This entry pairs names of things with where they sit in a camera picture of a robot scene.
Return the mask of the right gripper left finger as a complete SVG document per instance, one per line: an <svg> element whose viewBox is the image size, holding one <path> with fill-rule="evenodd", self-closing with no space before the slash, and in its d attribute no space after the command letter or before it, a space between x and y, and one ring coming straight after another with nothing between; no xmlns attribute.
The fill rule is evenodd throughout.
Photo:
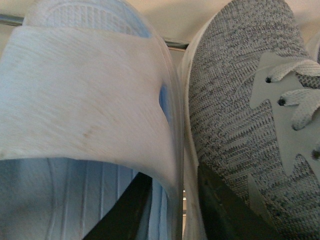
<svg viewBox="0 0 320 240"><path fill-rule="evenodd" d="M113 208L85 240L146 240L152 206L152 178L139 172Z"/></svg>

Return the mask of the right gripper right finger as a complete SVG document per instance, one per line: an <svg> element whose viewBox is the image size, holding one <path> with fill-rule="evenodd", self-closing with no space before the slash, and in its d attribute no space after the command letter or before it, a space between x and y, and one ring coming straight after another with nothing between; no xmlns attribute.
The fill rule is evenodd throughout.
<svg viewBox="0 0 320 240"><path fill-rule="evenodd" d="M197 168L198 198L204 230L209 240L281 240L282 237L257 216L204 163Z"/></svg>

